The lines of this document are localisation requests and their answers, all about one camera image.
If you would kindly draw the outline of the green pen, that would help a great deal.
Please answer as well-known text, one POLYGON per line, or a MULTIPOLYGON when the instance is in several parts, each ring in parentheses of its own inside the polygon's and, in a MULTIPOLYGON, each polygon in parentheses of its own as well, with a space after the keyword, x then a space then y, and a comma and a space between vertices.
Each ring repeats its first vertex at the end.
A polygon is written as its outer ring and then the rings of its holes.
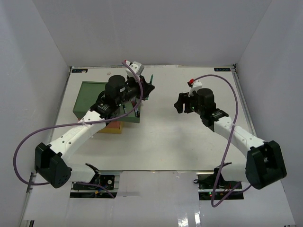
POLYGON ((150 93, 154 89, 154 85, 152 84, 152 81, 153 81, 153 74, 150 77, 150 82, 149 82, 149 85, 148 85, 148 88, 147 88, 147 95, 146 95, 146 99, 145 100, 148 100, 150 93))

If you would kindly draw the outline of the green drawer cabinet box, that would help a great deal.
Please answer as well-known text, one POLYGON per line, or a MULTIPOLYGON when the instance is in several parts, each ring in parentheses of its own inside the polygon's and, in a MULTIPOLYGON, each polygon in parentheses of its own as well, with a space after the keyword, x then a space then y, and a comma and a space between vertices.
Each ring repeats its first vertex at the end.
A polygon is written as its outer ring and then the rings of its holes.
MULTIPOLYGON (((83 81, 76 98, 73 113, 78 120, 82 119, 87 111, 95 104, 99 94, 105 90, 106 82, 83 81)), ((122 122, 111 122, 99 133, 121 134, 122 122)))

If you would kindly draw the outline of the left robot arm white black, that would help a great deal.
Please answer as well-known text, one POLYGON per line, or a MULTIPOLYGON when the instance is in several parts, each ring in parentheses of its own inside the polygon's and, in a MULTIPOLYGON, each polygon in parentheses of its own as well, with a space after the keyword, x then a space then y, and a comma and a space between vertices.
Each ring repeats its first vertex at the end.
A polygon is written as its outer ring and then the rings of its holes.
POLYGON ((78 148, 105 128, 108 122, 118 119, 123 104, 134 98, 138 101, 145 100, 154 89, 155 86, 148 83, 144 76, 139 76, 138 79, 111 76, 96 102, 75 126, 49 144, 40 143, 36 146, 36 172, 53 188, 60 188, 68 181, 84 182, 91 189, 98 187, 100 177, 97 169, 87 164, 70 167, 68 161, 78 148))

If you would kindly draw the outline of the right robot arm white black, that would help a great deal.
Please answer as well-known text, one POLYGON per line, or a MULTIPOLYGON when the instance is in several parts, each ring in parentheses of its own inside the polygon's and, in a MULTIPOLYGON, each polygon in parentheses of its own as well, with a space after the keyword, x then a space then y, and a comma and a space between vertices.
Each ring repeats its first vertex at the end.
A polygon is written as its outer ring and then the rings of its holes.
POLYGON ((248 182, 262 189, 286 177, 287 171, 279 144, 266 142, 236 126, 226 112, 216 107, 214 94, 208 88, 180 93, 174 104, 178 113, 195 112, 204 126, 221 135, 245 157, 245 164, 228 164, 214 176, 218 188, 226 188, 231 181, 248 182))

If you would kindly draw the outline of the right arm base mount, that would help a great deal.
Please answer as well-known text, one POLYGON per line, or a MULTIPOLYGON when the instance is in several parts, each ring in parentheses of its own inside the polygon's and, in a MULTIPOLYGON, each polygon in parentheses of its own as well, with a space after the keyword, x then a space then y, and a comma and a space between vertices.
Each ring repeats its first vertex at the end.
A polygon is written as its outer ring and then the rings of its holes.
POLYGON ((215 193, 213 193, 215 179, 216 176, 214 173, 203 173, 197 175, 197 178, 193 181, 193 183, 198 186, 198 195, 200 201, 210 201, 213 197, 215 201, 219 201, 237 184, 236 181, 225 181, 223 177, 220 176, 215 193))

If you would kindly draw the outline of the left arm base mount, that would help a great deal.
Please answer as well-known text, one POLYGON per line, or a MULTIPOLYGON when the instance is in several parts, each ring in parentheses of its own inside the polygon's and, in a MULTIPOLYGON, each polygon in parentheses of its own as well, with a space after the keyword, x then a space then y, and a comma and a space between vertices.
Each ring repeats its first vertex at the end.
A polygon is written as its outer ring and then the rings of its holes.
POLYGON ((73 183, 71 186, 70 198, 113 199, 117 196, 119 180, 119 175, 100 175, 91 182, 91 184, 97 184, 104 187, 111 195, 100 187, 73 183))

